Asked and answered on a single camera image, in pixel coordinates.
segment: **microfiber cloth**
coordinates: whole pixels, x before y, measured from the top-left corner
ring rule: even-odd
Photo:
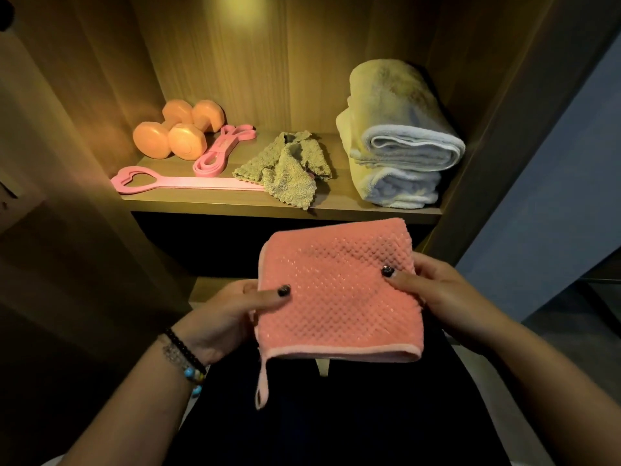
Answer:
[[[352,133],[359,164],[438,172],[462,158],[466,145],[442,114],[418,70],[394,59],[369,60],[350,75]]]
[[[262,184],[283,203],[307,210],[315,197],[319,179],[332,178],[319,142],[308,131],[281,132],[256,157],[233,171],[235,178]]]
[[[423,322],[415,297],[381,275],[390,265],[414,271],[402,219],[276,232],[259,256],[260,290],[291,285],[291,301],[262,313],[255,326],[261,354],[256,407],[268,401],[273,357],[415,361]]]
[[[337,129],[347,155],[352,149],[364,147],[352,137],[349,109],[337,116]],[[353,184],[365,201],[385,207],[420,209],[438,200],[435,188],[440,182],[439,172],[412,172],[391,166],[359,164],[351,157],[349,162]]]

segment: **crumpled green rag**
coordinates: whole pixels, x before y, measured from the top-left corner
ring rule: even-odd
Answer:
[[[281,132],[259,155],[236,168],[233,176],[261,184],[279,201],[306,211],[317,190],[307,172],[322,180],[332,178],[319,142],[308,131]]]

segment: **person's left hand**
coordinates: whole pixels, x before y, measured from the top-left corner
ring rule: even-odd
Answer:
[[[221,360],[252,333],[249,313],[277,309],[291,299],[289,286],[257,291],[257,284],[257,280],[227,284],[172,327],[201,363]]]

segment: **dumbbell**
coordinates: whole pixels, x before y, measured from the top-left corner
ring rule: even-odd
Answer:
[[[161,110],[164,122],[141,122],[134,129],[134,143],[138,150],[151,158],[166,158],[170,155],[171,148],[168,141],[168,133],[179,123],[191,124],[192,107],[181,99],[172,99]]]
[[[191,124],[175,124],[168,134],[173,153],[184,160],[196,160],[207,149],[205,132],[218,132],[224,124],[224,111],[210,100],[198,101],[192,109]]]

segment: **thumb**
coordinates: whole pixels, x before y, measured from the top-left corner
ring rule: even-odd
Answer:
[[[269,291],[250,291],[232,298],[229,302],[229,312],[234,315],[264,309],[277,309],[291,300],[291,286],[284,284],[278,289]]]
[[[429,280],[418,274],[402,272],[392,268],[390,268],[390,270],[384,266],[384,268],[382,268],[382,275],[394,288],[405,291],[406,293],[417,294],[423,299],[433,299],[433,295],[437,292],[437,282],[433,280]]]

